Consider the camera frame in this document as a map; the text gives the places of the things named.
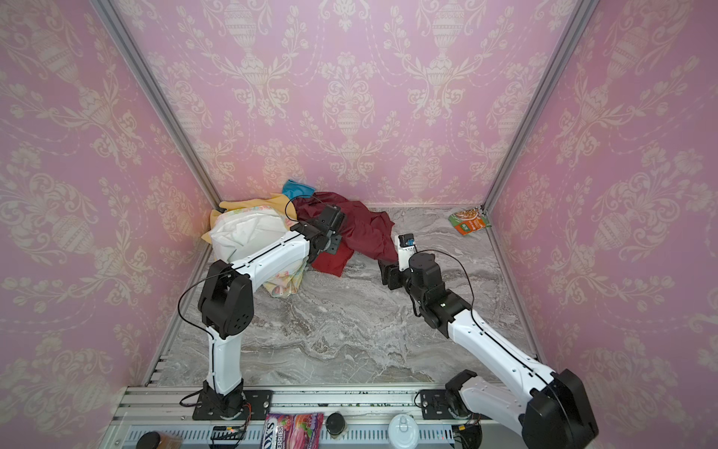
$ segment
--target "maroon cloth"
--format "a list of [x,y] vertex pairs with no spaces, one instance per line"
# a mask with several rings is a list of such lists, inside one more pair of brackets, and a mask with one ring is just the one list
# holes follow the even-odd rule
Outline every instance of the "maroon cloth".
[[[394,242],[391,240],[391,228],[393,228],[394,222],[389,219],[386,212],[371,212],[360,201],[349,201],[338,193],[316,192],[314,196],[326,204],[338,205],[342,208],[346,218],[344,218],[340,233],[342,242],[346,243],[347,247],[372,259],[388,262],[398,261],[398,254],[394,248]],[[299,220],[314,218],[324,209],[324,204],[315,198],[295,198],[292,202],[294,208],[297,209]]]
[[341,277],[344,267],[354,255],[354,250],[347,246],[342,240],[336,254],[320,253],[312,267],[318,272],[333,274]]

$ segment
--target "marble floor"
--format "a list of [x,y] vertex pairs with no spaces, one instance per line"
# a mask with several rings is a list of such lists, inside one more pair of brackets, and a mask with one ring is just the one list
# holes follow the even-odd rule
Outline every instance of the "marble floor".
[[[440,249],[462,261],[476,294],[475,309],[508,340],[528,352],[498,262],[485,231],[461,236],[447,220],[460,208],[387,208],[396,233],[413,232],[420,249]],[[448,288],[471,301],[461,268],[437,254]],[[200,322],[197,289],[187,317]],[[299,293],[254,296],[255,315],[244,331],[241,368],[246,385],[446,382],[463,369],[495,377],[461,346],[415,318],[403,289],[381,284],[376,261],[355,253],[341,278],[308,271]],[[201,385],[207,375],[206,335],[186,323],[162,371],[161,386]]]

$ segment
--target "floral pattern wallpaper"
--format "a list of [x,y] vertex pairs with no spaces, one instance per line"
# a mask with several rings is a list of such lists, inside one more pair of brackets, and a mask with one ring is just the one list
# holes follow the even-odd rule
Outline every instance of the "floral pattern wallpaper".
[[0,2],[0,434],[94,448],[211,205],[87,0]]
[[220,196],[481,203],[575,0],[114,0]]
[[597,448],[718,446],[716,15],[602,0],[493,211]]

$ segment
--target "blue cloth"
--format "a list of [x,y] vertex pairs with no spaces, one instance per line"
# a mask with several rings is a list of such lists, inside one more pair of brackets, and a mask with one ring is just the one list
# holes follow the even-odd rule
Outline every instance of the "blue cloth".
[[298,196],[312,196],[316,189],[297,181],[288,180],[281,188],[282,195],[286,195],[289,200],[293,200]]

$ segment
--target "white lid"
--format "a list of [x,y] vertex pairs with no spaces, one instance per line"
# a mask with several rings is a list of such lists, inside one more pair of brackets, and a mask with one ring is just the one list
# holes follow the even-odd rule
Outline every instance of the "white lid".
[[419,444],[419,425],[409,415],[396,415],[389,423],[389,442],[395,449],[414,449]]

